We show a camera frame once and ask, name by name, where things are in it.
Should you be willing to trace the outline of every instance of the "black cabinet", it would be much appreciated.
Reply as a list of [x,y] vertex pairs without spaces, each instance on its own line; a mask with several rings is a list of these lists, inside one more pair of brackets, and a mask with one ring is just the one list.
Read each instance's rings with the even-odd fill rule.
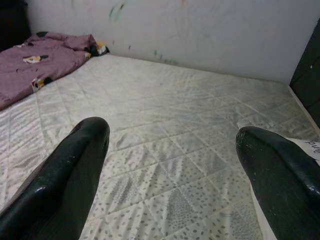
[[320,127],[320,21],[295,69],[290,87]]
[[30,37],[26,7],[21,0],[0,0],[0,52]]

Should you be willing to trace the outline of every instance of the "purple blanket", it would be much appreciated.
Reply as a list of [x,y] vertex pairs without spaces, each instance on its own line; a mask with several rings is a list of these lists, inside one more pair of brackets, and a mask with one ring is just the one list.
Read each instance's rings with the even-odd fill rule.
[[108,53],[92,35],[38,32],[22,45],[0,52],[0,110]]

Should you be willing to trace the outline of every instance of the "white quilted mattress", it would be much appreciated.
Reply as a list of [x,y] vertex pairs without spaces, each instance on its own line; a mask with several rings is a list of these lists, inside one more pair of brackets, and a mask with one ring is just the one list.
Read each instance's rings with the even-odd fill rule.
[[262,239],[238,129],[318,140],[282,84],[106,55],[0,112],[0,206],[91,116],[111,134],[81,240]]

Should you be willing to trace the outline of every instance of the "white wall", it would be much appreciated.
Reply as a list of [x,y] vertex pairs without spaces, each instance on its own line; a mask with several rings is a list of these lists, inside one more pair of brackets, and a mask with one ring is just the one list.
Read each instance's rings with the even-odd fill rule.
[[114,55],[283,83],[320,18],[320,0],[27,2],[33,32],[93,34]]

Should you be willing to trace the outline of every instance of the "bed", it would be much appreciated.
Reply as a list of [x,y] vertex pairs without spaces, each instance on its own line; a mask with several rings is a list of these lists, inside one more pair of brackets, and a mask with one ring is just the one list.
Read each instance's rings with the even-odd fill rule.
[[239,128],[319,142],[283,84],[105,55],[0,112],[0,207],[91,116],[110,144],[81,240],[262,239]]

